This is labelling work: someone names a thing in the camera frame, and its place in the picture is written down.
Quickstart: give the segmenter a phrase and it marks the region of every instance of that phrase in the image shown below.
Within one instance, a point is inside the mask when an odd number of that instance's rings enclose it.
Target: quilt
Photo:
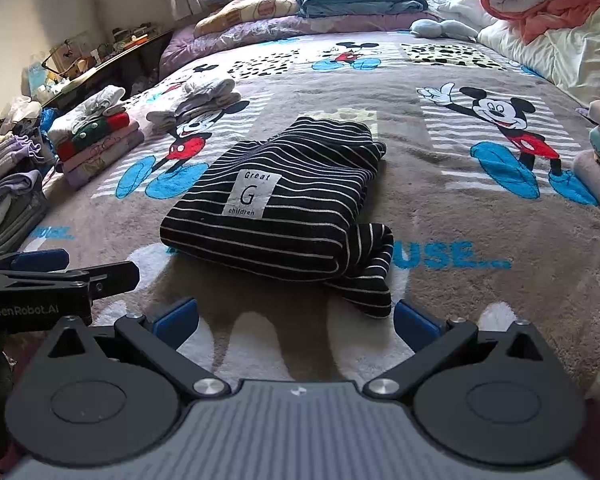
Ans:
[[[145,116],[155,99],[213,70],[233,75],[241,100],[152,131]],[[367,318],[324,286],[174,253],[158,232],[179,197],[240,140],[267,139],[299,116],[357,121],[387,146],[360,222],[394,233],[394,303],[409,296],[484,330],[530,319],[583,391],[595,386],[600,395],[600,207],[571,169],[589,133],[577,106],[487,47],[408,32],[305,36],[213,54],[132,99],[128,113],[145,142],[77,194],[62,178],[51,183],[52,211],[24,248],[65,248],[72,267],[138,264],[135,291],[94,304],[97,324],[196,298],[200,328],[180,352],[231,384],[363,383],[411,355],[390,318]]]

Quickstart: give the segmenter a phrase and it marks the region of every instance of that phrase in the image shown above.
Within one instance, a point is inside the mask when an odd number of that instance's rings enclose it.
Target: black and white striped clothing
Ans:
[[[385,152],[364,124],[301,117],[220,156],[168,213],[160,238],[255,274],[326,282],[387,316],[393,236],[381,224],[355,224]]]

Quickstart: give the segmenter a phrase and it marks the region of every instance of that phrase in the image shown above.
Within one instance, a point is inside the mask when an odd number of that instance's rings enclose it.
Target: blue shoe print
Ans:
[[[367,59],[357,59],[352,63],[352,67],[356,70],[373,70],[378,68],[382,61],[375,57],[367,58]]]
[[[505,146],[479,142],[471,148],[471,156],[477,158],[484,172],[504,189],[522,198],[540,196],[533,171],[521,164]]]
[[[314,70],[325,71],[325,70],[337,70],[344,66],[346,66],[344,63],[340,63],[340,62],[334,61],[332,59],[323,59],[321,61],[316,61],[314,64],[311,65],[311,68],[313,68]]]
[[[522,65],[522,72],[524,72],[527,75],[534,75],[536,77],[539,77],[540,79],[544,79],[544,77],[542,77],[538,72],[536,72],[534,69],[529,68],[528,66]]]
[[[138,189],[142,181],[151,174],[151,168],[154,164],[155,156],[149,155],[142,160],[138,160],[131,168],[126,170],[118,182],[116,197],[125,198]]]
[[[582,181],[571,170],[563,170],[561,176],[549,172],[549,184],[563,197],[583,205],[598,205]]]
[[[167,200],[188,191],[209,169],[207,164],[183,166],[154,178],[144,191],[149,198]]]

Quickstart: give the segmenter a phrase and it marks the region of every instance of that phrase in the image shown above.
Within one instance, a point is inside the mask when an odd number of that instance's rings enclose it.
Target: plastic bag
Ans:
[[[23,119],[37,119],[42,105],[30,97],[19,95],[8,103],[0,114],[0,135],[8,134]]]

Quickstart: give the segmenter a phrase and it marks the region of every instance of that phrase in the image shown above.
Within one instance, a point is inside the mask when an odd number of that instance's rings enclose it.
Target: metal screw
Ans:
[[[220,379],[206,378],[200,379],[193,385],[197,394],[205,397],[213,397],[224,390],[224,383]]]
[[[369,389],[376,395],[393,395],[400,389],[400,384],[392,379],[374,379],[369,383]]]

